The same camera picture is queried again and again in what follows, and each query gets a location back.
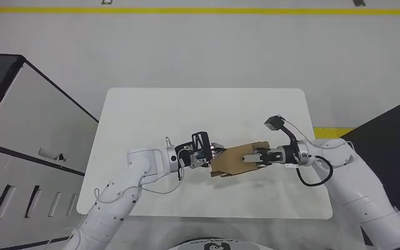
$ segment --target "white tabletop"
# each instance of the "white tabletop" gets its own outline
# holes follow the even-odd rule
[[[124,173],[128,167],[126,151],[131,148],[163,148],[166,136],[175,145],[186,143],[198,131],[207,131],[210,141],[225,147],[269,141],[274,148],[289,144],[283,132],[264,126],[268,117],[277,114],[314,139],[306,98],[299,89],[111,89],[77,210],[86,214],[95,201],[93,189],[103,190],[110,179]],[[306,181],[319,181],[311,167],[301,171]],[[183,183],[171,194],[144,191],[131,215],[288,219],[332,216],[325,186],[303,186],[295,169],[273,164],[227,178],[211,178],[209,172],[210,169],[187,168]],[[177,183],[177,174],[170,174],[146,187],[168,191]]]

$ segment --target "yellow line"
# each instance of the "yellow line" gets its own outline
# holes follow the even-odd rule
[[[314,134],[316,139],[335,139],[347,134],[352,130],[353,128],[350,127],[314,127]]]
[[[400,15],[400,9],[271,9],[223,7],[0,7],[0,13],[50,14],[247,14],[247,15]]]

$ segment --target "cardboard box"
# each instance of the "cardboard box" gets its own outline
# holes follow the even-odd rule
[[[252,154],[256,148],[270,147],[268,142],[263,141],[226,149],[211,160],[211,177],[228,177],[259,169],[256,163],[243,162],[243,156]]]

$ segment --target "black panel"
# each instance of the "black panel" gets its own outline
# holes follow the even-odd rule
[[[364,0],[352,0],[352,2],[357,7],[364,7],[366,5]]]
[[[24,64],[20,55],[0,54],[0,102]]]
[[[393,206],[400,208],[400,106],[357,127],[342,138],[381,180]]]

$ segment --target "gray floor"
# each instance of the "gray floor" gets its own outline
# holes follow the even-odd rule
[[[214,236],[274,249],[366,249],[360,227],[334,201],[333,217],[318,219],[212,219],[131,217],[108,249],[168,249],[191,238]]]

